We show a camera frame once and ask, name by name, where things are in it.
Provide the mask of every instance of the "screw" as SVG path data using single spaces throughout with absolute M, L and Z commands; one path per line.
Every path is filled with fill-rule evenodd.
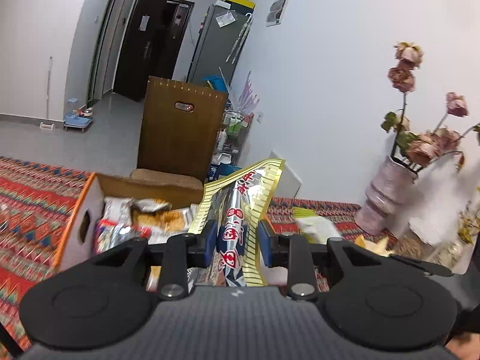
M 183 287 L 178 284 L 165 284 L 161 293 L 169 298 L 177 297 L 183 293 Z
M 307 296 L 315 292 L 315 287 L 308 283 L 296 283 L 292 285 L 292 292 L 298 296 Z

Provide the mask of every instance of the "baseboard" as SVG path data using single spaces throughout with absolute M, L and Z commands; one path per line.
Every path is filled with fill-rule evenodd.
M 59 120 L 39 119 L 36 117 L 0 114 L 0 120 L 3 120 L 5 122 L 33 124 L 36 126 L 40 126 L 40 123 L 43 122 L 46 124 L 53 124 L 56 128 L 63 128 L 63 122 Z

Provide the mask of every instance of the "snack bag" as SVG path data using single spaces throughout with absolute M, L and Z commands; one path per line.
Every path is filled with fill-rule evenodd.
M 203 199 L 189 232 L 200 234 L 206 222 L 217 223 L 217 252 L 207 277 L 229 287 L 262 286 L 256 264 L 256 231 L 277 187 L 285 161 L 267 159 L 205 185 Z
M 124 223 L 127 226 L 131 225 L 130 208 L 133 203 L 133 198 L 113 198 L 106 196 L 105 210 L 103 211 L 103 218 L 114 223 Z
M 148 230 L 149 244 L 166 243 L 177 234 L 186 233 L 196 213 L 196 204 L 171 211 L 158 211 L 155 215 L 138 214 L 134 211 L 134 223 L 142 230 Z
M 171 203 L 163 199 L 134 200 L 133 206 L 140 212 L 156 212 L 160 210 L 169 210 L 172 208 Z
M 128 226 L 125 223 L 100 219 L 95 227 L 93 254 L 103 253 L 135 237 L 150 239 L 151 231 L 148 228 L 138 228 L 136 226 Z

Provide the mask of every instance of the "dried rose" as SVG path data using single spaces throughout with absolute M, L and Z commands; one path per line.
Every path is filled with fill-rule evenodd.
M 447 113 L 454 116 L 467 116 L 467 102 L 463 96 L 457 95 L 455 92 L 447 93 Z
M 460 155 L 460 159 L 457 162 L 457 172 L 460 172 L 464 165 L 465 165 L 465 153 L 462 152 L 462 154 Z
M 411 161 L 426 167 L 428 163 L 441 153 L 440 147 L 431 138 L 429 133 L 420 134 L 417 140 L 414 140 L 406 152 L 406 156 Z
M 400 42 L 395 45 L 395 58 L 400 62 L 399 68 L 405 68 L 412 71 L 414 68 L 419 68 L 422 63 L 423 51 L 420 46 L 413 43 Z
M 393 126 L 394 131 L 397 130 L 397 126 L 400 124 L 400 120 L 402 120 L 402 115 L 397 115 L 397 123 Z M 402 131 L 410 131 L 410 120 L 406 117 L 403 116 L 402 120 L 402 127 L 400 128 Z
M 413 92 L 415 90 L 415 77 L 412 73 L 401 67 L 393 67 L 388 71 L 388 78 L 392 85 L 400 92 Z
M 442 153 L 456 150 L 460 144 L 460 134 L 448 128 L 439 128 L 431 138 L 440 147 Z

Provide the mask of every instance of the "plastic bag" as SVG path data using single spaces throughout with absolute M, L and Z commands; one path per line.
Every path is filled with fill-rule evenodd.
M 144 237 L 150 239 L 150 229 L 138 228 L 125 223 L 115 223 L 106 219 L 98 221 L 94 235 L 94 254 L 100 254 L 104 251 L 135 237 Z
M 312 243 L 326 244 L 330 237 L 341 237 L 333 222 L 322 216 L 296 219 L 298 228 Z
M 171 203 L 162 199 L 141 199 L 135 200 L 133 206 L 140 212 L 156 212 L 160 210 L 169 210 Z
M 130 208 L 133 203 L 133 198 L 113 198 L 106 196 L 105 210 L 103 211 L 103 218 L 114 223 L 124 223 L 131 225 Z
M 177 234 L 186 233 L 194 220 L 197 204 L 172 211 L 159 211 L 156 215 L 135 215 L 135 224 L 150 233 L 149 244 L 166 243 Z
M 225 15 L 216 17 L 218 25 L 220 27 L 225 27 L 236 21 L 237 19 L 234 17 L 234 13 L 235 11 L 228 11 Z
M 199 280 L 199 284 L 217 285 L 225 281 L 229 287 L 264 285 L 256 266 L 256 231 L 284 164 L 280 159 L 264 160 L 205 185 L 189 232 L 200 234 L 208 220 L 215 220 L 217 251 L 208 272 L 198 275 L 207 282 Z

